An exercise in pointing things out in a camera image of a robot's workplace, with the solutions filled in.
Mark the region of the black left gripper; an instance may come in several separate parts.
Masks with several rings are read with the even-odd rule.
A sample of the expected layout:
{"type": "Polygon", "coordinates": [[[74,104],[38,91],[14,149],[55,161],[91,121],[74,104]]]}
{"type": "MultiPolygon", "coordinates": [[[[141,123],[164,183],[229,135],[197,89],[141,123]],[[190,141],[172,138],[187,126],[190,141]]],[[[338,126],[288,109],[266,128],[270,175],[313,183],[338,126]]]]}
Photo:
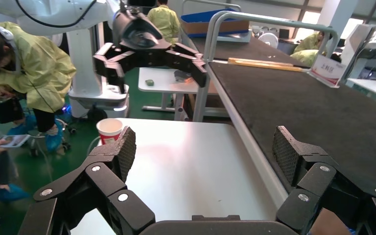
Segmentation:
{"type": "Polygon", "coordinates": [[[130,62],[135,54],[132,50],[166,50],[165,64],[168,67],[190,73],[200,88],[205,87],[207,71],[202,54],[180,43],[172,47],[154,24],[138,10],[116,12],[112,21],[112,36],[113,43],[104,44],[93,55],[93,62],[95,72],[105,77],[108,85],[117,86],[122,94],[127,93],[125,73],[134,68],[130,62]],[[120,47],[130,50],[122,51],[120,47]]]}

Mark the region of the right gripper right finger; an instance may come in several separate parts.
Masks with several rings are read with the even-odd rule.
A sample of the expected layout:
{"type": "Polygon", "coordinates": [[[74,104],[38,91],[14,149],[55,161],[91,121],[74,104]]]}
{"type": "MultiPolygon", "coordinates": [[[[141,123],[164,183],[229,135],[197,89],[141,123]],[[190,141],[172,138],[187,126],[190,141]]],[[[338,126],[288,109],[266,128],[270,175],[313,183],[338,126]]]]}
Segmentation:
{"type": "Polygon", "coordinates": [[[288,197],[276,221],[306,235],[322,209],[333,212],[354,235],[376,235],[376,183],[342,168],[319,146],[296,140],[284,126],[272,153],[288,197]]]}

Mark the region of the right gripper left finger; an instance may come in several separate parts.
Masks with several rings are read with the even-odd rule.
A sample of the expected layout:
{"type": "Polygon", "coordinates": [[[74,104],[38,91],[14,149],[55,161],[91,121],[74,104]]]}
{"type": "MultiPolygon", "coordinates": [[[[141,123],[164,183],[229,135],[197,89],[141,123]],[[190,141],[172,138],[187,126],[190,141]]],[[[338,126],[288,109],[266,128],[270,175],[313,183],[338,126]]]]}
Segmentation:
{"type": "Polygon", "coordinates": [[[128,126],[117,141],[95,147],[78,168],[34,193],[19,234],[68,235],[92,210],[117,235],[138,235],[154,224],[153,211],[125,183],[136,149],[128,126]]]}

